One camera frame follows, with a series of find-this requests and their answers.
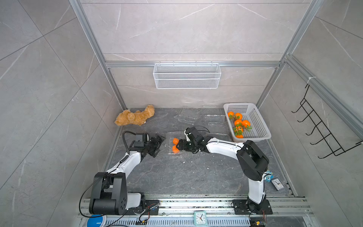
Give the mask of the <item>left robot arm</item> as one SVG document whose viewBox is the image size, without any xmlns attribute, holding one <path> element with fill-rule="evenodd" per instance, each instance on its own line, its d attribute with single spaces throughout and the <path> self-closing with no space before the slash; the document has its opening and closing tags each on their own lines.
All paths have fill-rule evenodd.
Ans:
<svg viewBox="0 0 363 227">
<path fill-rule="evenodd" d="M 125 215 L 132 210 L 137 215 L 143 215 L 155 209 L 159 202 L 147 207 L 144 193 L 128 192 L 127 178 L 142 160 L 150 155 L 156 157 L 165 137 L 156 134 L 150 137 L 148 133 L 124 131 L 122 140 L 126 149 L 123 158 L 105 172 L 98 172 L 93 183 L 86 189 L 92 189 L 89 201 L 89 213 L 81 211 L 83 193 L 78 203 L 79 214 L 85 218 L 98 218 L 106 215 Z"/>
</svg>

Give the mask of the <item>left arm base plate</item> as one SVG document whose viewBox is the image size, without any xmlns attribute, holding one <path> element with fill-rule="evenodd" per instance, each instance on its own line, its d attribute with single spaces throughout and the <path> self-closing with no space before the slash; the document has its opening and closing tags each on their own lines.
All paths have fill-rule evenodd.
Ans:
<svg viewBox="0 0 363 227">
<path fill-rule="evenodd" d="M 139 207 L 128 209 L 126 215 L 141 215 L 145 211 L 143 215 L 150 214 L 151 216 L 155 216 L 158 215 L 159 205 L 160 205 L 159 200 L 141 201 Z"/>
</svg>

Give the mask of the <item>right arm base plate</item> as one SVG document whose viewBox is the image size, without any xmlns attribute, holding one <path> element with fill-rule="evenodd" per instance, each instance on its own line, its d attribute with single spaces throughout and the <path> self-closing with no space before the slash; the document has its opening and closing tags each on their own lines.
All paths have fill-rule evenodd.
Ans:
<svg viewBox="0 0 363 227">
<path fill-rule="evenodd" d="M 253 202 L 249 198 L 245 200 L 233 200 L 231 206 L 236 215 L 248 215 L 250 213 L 257 215 L 273 214 L 271 205 L 267 199 L 263 199 L 259 204 Z"/>
</svg>

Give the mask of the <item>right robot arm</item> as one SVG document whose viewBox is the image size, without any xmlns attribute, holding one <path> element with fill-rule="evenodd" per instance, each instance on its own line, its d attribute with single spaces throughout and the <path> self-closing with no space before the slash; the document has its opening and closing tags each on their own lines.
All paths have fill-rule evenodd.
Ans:
<svg viewBox="0 0 363 227">
<path fill-rule="evenodd" d="M 253 141 L 223 141 L 212 136 L 203 136 L 195 127 L 187 128 L 184 135 L 185 139 L 173 139 L 173 152 L 206 152 L 238 160 L 249 180 L 248 203 L 259 205 L 265 200 L 264 178 L 268 175 L 269 159 Z"/>
</svg>

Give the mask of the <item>clear clamshell container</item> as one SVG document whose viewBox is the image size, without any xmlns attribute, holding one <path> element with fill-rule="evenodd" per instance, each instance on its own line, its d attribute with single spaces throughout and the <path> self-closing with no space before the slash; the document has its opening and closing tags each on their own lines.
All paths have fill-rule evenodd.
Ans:
<svg viewBox="0 0 363 227">
<path fill-rule="evenodd" d="M 177 148 L 177 144 L 181 139 L 186 139 L 183 131 L 170 131 L 166 133 L 164 150 L 167 155 L 180 155 L 186 151 Z"/>
<path fill-rule="evenodd" d="M 212 136 L 215 137 L 219 140 L 223 140 L 223 141 L 232 141 L 232 138 L 230 136 L 230 134 L 228 133 L 220 133 L 220 132 L 211 132 L 208 133 L 208 136 Z"/>
<path fill-rule="evenodd" d="M 201 110 L 195 108 L 184 108 L 176 116 L 179 122 L 194 124 L 201 117 Z"/>
<path fill-rule="evenodd" d="M 226 117 L 220 114 L 205 114 L 203 115 L 203 122 L 209 126 L 223 126 L 226 122 Z"/>
</svg>

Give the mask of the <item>leafy twin oranges container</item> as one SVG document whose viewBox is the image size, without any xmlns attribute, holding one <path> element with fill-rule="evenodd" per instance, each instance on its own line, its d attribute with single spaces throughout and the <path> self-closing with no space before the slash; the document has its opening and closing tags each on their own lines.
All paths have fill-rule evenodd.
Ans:
<svg viewBox="0 0 363 227">
<path fill-rule="evenodd" d="M 229 120 L 233 120 L 233 121 L 243 119 L 243 115 L 241 113 L 228 112 L 227 116 L 228 116 Z"/>
<path fill-rule="evenodd" d="M 244 130 L 250 131 L 252 129 L 251 123 L 248 120 L 236 120 L 234 121 L 235 127 L 243 127 Z"/>
</svg>

